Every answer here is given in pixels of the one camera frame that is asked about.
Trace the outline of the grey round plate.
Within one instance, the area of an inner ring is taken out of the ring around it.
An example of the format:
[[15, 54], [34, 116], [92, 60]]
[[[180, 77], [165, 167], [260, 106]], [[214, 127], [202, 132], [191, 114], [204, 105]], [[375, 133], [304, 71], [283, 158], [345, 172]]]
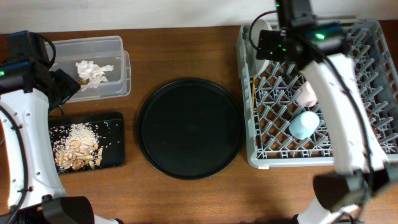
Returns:
[[[259, 19], [252, 28], [251, 32], [252, 42], [256, 46], [258, 46], [260, 31], [271, 30], [271, 29], [272, 29], [271, 26], [264, 19]], [[266, 69], [266, 67], [269, 64], [269, 61], [258, 60], [256, 58], [257, 50], [251, 46], [250, 42], [246, 44], [246, 48], [248, 53], [248, 65], [249, 65], [250, 76], [251, 77], [258, 76]]]

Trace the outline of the white tissue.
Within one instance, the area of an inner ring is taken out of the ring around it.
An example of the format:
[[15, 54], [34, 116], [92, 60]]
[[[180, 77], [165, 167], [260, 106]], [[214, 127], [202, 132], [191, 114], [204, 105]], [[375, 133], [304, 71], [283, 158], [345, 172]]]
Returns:
[[82, 60], [75, 64], [79, 80], [89, 79], [88, 85], [92, 85], [93, 88], [97, 88], [100, 83], [107, 83], [108, 79], [105, 77], [106, 72], [112, 72], [114, 70], [113, 65], [99, 66], [94, 61]]

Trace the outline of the pink plastic cup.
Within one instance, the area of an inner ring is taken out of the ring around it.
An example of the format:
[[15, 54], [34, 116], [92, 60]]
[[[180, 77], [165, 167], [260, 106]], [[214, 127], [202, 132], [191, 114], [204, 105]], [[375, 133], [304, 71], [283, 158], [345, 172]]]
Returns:
[[304, 107], [313, 107], [318, 102], [317, 96], [311, 86], [311, 84], [306, 81], [299, 89], [299, 94], [296, 102]]

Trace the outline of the wooden chopstick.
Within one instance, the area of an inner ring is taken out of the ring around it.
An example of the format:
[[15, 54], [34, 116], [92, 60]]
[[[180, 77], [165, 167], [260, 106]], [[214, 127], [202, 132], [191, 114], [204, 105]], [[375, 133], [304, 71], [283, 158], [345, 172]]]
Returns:
[[252, 107], [254, 108], [255, 104], [255, 94], [256, 94], [256, 77], [252, 78], [252, 88], [251, 88], [251, 96], [252, 96]]

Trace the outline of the light blue plastic cup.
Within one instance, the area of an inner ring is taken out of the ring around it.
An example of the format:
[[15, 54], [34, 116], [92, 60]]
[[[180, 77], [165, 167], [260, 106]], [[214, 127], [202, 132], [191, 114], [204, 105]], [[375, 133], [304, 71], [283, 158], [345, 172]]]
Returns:
[[303, 140], [310, 137], [315, 132], [319, 124], [320, 118], [316, 113], [305, 111], [290, 122], [289, 132], [293, 137]]

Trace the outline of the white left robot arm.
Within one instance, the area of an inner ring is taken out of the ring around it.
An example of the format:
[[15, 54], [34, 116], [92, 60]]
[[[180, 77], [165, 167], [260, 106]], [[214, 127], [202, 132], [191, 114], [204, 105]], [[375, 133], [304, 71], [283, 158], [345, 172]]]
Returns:
[[79, 83], [51, 71], [46, 37], [27, 30], [7, 35], [1, 64], [1, 126], [9, 164], [9, 211], [1, 223], [120, 223], [95, 215], [84, 196], [68, 197], [58, 176], [48, 115], [68, 101]]

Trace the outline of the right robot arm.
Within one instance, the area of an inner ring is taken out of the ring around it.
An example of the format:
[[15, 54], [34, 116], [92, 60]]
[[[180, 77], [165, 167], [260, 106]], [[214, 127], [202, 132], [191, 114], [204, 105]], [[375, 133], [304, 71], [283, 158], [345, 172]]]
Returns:
[[292, 218], [293, 223], [339, 223], [362, 212], [368, 200], [397, 183], [397, 166], [389, 163], [374, 134], [348, 55], [342, 27], [321, 24], [308, 0], [276, 0], [279, 30], [263, 30], [253, 45], [259, 60], [296, 64], [311, 84], [333, 148], [335, 170], [313, 178], [315, 198]]

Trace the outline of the grey dishwasher rack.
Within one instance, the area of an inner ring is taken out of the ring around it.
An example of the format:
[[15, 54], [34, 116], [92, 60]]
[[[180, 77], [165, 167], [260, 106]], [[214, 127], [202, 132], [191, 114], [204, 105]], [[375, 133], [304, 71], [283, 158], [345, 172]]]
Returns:
[[[371, 126], [388, 160], [396, 162], [397, 72], [382, 27], [376, 20], [343, 20], [341, 25]], [[324, 122], [303, 140], [289, 133], [290, 121], [305, 111], [296, 102], [305, 79], [294, 65], [269, 62], [260, 75], [254, 76], [256, 94], [252, 107], [253, 77], [246, 48], [252, 41], [251, 32], [249, 25], [242, 25], [236, 43], [249, 164], [257, 169], [332, 165], [333, 150]]]

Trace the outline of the clear plastic bin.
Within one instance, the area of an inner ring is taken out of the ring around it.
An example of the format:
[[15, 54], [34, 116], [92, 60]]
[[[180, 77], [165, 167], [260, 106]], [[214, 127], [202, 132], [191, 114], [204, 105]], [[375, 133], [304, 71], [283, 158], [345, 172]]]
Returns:
[[99, 66], [113, 65], [112, 72], [106, 72], [107, 83], [97, 88], [81, 85], [69, 102], [103, 100], [127, 96], [131, 92], [131, 64], [129, 54], [124, 50], [119, 36], [92, 37], [85, 39], [59, 40], [53, 43], [57, 51], [51, 70], [62, 69], [74, 80], [78, 80], [75, 64], [82, 60], [94, 61]]

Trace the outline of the round black tray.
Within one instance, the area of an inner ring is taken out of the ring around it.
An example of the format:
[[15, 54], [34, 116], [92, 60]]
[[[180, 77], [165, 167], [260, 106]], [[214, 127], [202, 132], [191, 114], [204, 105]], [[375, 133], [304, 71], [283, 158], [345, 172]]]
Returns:
[[239, 154], [243, 109], [221, 85], [183, 78], [154, 91], [137, 119], [143, 156], [159, 172], [182, 180], [210, 177]]

